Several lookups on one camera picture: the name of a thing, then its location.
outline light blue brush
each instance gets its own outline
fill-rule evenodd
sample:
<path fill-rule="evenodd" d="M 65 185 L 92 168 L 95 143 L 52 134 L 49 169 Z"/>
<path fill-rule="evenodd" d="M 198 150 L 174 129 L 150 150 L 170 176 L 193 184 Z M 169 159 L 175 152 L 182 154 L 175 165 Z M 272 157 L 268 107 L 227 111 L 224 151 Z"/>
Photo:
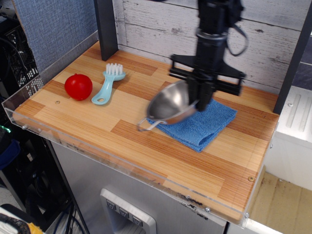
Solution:
<path fill-rule="evenodd" d="M 112 87 L 114 81 L 119 81 L 125 78 L 126 73 L 122 71 L 122 65 L 120 64 L 107 64 L 106 71 L 103 72 L 105 76 L 104 84 L 101 90 L 91 99 L 96 105 L 104 105 L 111 98 Z"/>

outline bowl handle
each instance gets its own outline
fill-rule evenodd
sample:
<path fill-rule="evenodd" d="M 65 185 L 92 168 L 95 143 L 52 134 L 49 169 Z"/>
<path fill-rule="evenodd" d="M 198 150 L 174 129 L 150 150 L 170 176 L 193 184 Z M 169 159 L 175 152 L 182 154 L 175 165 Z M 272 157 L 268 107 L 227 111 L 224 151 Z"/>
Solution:
<path fill-rule="evenodd" d="M 145 118 L 143 118 L 139 123 L 137 123 L 137 129 L 139 130 L 139 131 L 150 131 L 150 130 L 152 130 L 153 128 L 155 128 L 158 124 L 160 124 L 160 123 L 165 123 L 164 121 L 161 121 L 161 120 L 158 120 L 158 121 L 155 121 L 149 128 L 141 128 L 141 124 L 145 121 L 145 120 L 147 120 L 147 117 L 145 117 Z"/>

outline black metal pole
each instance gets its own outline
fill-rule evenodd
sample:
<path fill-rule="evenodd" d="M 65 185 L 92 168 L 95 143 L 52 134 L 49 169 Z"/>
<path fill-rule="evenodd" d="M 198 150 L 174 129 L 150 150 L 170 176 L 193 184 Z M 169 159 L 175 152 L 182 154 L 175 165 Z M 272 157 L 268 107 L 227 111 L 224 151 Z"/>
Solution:
<path fill-rule="evenodd" d="M 64 173 L 64 171 L 63 171 L 63 169 L 62 169 L 62 166 L 61 166 L 61 164 L 60 164 L 60 162 L 59 162 L 58 156 L 57 156 L 57 154 L 55 153 L 55 151 L 54 151 L 54 149 L 53 149 L 52 143 L 51 143 L 49 140 L 47 140 L 47 139 L 46 139 L 45 141 L 46 141 L 46 143 L 47 143 L 47 146 L 49 147 L 49 150 L 51 151 L 51 154 L 52 154 L 52 156 L 53 156 L 53 159 L 55 160 L 55 163 L 56 163 L 56 165 L 57 165 L 57 167 L 58 167 L 58 169 L 59 169 L 59 172 L 60 172 L 60 174 L 61 174 L 61 176 L 62 176 L 62 178 L 63 178 L 64 184 L 65 184 L 65 186 L 66 186 L 66 188 L 67 188 L 68 193 L 70 194 L 70 197 L 71 197 L 71 199 L 72 199 L 72 202 L 73 202 L 73 204 L 74 204 L 74 207 L 75 207 L 75 209 L 76 209 L 77 212 L 78 212 L 79 218 L 80 218 L 80 220 L 81 220 L 81 222 L 82 222 L 82 225 L 83 225 L 83 227 L 84 227 L 84 229 L 85 229 L 85 233 L 86 233 L 86 234 L 90 234 L 90 233 L 89 233 L 89 230 L 88 230 L 88 227 L 87 227 L 87 224 L 85 223 L 85 221 L 84 221 L 84 219 L 83 219 L 83 216 L 82 216 L 82 214 L 81 214 L 81 211 L 80 211 L 80 209 L 79 209 L 79 206 L 78 206 L 78 204 L 77 204 L 77 202 L 76 202 L 76 199 L 75 199 L 75 197 L 74 197 L 74 194 L 73 194 L 73 192 L 72 192 L 72 190 L 71 190 L 71 188 L 70 188 L 70 185 L 69 185 L 69 183 L 68 183 L 68 181 L 67 181 L 66 175 L 65 175 L 65 173 Z"/>
<path fill-rule="evenodd" d="M 304 50 L 306 49 L 311 31 L 312 31 L 312 4 L 309 7 L 306 20 L 304 21 L 304 24 L 302 26 L 302 30 L 296 45 L 296 48 L 294 50 L 294 53 L 292 55 L 292 60 L 290 62 L 290 65 L 288 67 L 282 88 L 279 92 L 278 99 L 276 101 L 275 107 L 273 112 L 276 114 L 281 114 L 282 109 L 284 107 L 284 103 L 286 101 L 287 95 L 289 93 L 289 90 L 293 84 L 293 78 L 297 72 L 299 63 L 301 61 L 302 55 Z"/>
<path fill-rule="evenodd" d="M 102 60 L 106 61 L 118 50 L 115 15 L 112 0 L 94 0 L 97 31 Z"/>

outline brush bristles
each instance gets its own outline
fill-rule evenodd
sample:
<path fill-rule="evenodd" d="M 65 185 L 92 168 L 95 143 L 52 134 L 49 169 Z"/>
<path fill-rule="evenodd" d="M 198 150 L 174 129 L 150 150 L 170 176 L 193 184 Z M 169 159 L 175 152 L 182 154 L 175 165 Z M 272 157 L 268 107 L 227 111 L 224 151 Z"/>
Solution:
<path fill-rule="evenodd" d="M 122 65 L 121 64 L 112 64 L 112 63 L 108 63 L 106 65 L 106 73 L 109 75 L 121 75 L 122 74 Z"/>

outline red ball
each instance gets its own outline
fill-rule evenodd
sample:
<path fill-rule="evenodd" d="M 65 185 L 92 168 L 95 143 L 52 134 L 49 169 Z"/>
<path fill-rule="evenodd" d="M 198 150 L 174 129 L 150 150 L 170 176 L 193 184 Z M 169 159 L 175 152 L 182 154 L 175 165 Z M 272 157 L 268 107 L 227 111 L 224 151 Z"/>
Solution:
<path fill-rule="evenodd" d="M 77 101 L 85 100 L 92 92 L 92 81 L 82 74 L 74 74 L 65 82 L 65 90 L 70 97 Z"/>

